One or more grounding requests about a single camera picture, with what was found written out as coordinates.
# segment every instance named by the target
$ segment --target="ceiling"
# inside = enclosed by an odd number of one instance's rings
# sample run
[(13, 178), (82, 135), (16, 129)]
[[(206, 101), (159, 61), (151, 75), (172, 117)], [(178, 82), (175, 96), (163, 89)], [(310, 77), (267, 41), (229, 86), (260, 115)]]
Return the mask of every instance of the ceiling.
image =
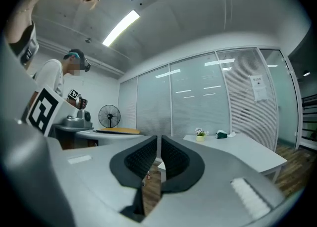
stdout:
[[(312, 76), (316, 77), (317, 75), (316, 42), (317, 36), (311, 27), (298, 47), (289, 55), (295, 74), (300, 80), (304, 80)], [(303, 74), (306, 70), (308, 70), (311, 75), (304, 78)]]
[[(41, 43), (80, 48), (122, 73), (173, 46), (231, 31), (275, 34), (283, 0), (40, 0), (33, 11)], [(110, 47), (102, 42), (131, 10), (140, 18)], [(85, 39), (91, 38), (90, 44)]]

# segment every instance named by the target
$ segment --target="electric fan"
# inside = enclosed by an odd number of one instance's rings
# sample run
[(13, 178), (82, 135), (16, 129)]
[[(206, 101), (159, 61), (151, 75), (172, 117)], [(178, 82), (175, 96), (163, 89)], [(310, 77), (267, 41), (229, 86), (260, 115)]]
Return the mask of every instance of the electric fan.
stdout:
[(113, 128), (120, 122), (121, 114), (115, 106), (107, 105), (100, 109), (98, 117), (104, 127)]

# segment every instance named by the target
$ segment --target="man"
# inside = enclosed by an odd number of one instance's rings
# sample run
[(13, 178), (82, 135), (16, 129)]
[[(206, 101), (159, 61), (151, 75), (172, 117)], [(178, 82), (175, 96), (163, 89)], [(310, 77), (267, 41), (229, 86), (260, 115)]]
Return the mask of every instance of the man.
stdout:
[[(90, 66), (91, 65), (85, 58), (84, 53), (79, 49), (72, 49), (67, 55), (64, 56), (64, 59), (62, 61), (58, 61), (56, 59), (51, 59), (47, 61), (42, 66), (42, 68), (33, 76), (33, 79), (36, 81), (38, 88), (31, 98), (31, 101), (29, 103), (30, 106), (45, 85), (48, 85), (54, 92), (62, 97), (64, 87), (64, 75), (66, 75), (67, 73), (75, 75), (80, 70), (85, 70), (86, 72), (88, 72), (90, 70)], [(76, 107), (75, 100), (69, 98), (66, 101)], [(87, 101), (85, 99), (81, 99), (81, 101), (82, 103), (79, 103), (79, 105), (81, 106), (81, 109), (85, 109)]]

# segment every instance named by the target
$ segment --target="ceiling light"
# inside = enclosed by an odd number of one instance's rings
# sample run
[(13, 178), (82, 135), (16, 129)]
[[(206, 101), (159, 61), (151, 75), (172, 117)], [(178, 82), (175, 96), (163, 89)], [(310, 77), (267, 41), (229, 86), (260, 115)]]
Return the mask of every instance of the ceiling light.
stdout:
[(305, 77), (305, 76), (308, 76), (309, 74), (310, 74), (310, 72), (309, 72), (309, 71), (307, 71), (307, 70), (306, 70), (306, 71), (304, 71), (304, 77)]
[[(192, 90), (187, 90), (187, 91), (192, 91)], [(177, 91), (176, 93), (187, 92), (187, 91)]]
[(206, 87), (204, 89), (211, 89), (211, 88), (218, 88), (218, 87), (221, 87), (221, 86), (216, 86), (216, 87)]
[(180, 72), (180, 70), (174, 70), (174, 71), (167, 72), (167, 73), (164, 73), (164, 74), (155, 76), (155, 77), (158, 79), (158, 78), (161, 78), (161, 77), (165, 77), (165, 76), (168, 76), (168, 75), (172, 75), (172, 74), (177, 73), (177, 72)]
[(208, 62), (208, 63), (205, 63), (205, 66), (216, 65), (216, 64), (223, 64), (223, 63), (233, 63), (234, 60), (235, 60), (235, 59), (233, 58), (233, 59), (226, 59), (226, 60), (221, 60), (221, 61)]
[(111, 31), (111, 33), (107, 36), (104, 40), (103, 45), (109, 47), (111, 43), (128, 27), (130, 26), (135, 20), (140, 18), (140, 16), (135, 12), (131, 11), (127, 16), (123, 18), (119, 22), (118, 25)]

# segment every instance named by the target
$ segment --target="glass wall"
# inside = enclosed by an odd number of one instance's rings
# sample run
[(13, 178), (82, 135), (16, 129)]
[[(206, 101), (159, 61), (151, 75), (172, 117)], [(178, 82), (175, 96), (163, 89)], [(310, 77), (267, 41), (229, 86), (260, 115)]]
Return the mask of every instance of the glass wall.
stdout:
[(279, 50), (261, 49), (271, 72), (278, 103), (278, 143), (295, 147), (298, 131), (296, 92), (289, 68)]
[(170, 65), (173, 136), (193, 135), (195, 128), (230, 133), (226, 86), (214, 53)]
[(137, 129), (146, 136), (158, 136), (158, 156), (162, 135), (171, 135), (168, 66), (139, 76)]
[(137, 101), (137, 78), (130, 79), (120, 85), (118, 109), (121, 114), (119, 128), (135, 129)]
[(273, 82), (255, 48), (217, 52), (228, 86), (232, 130), (275, 150), (277, 106)]

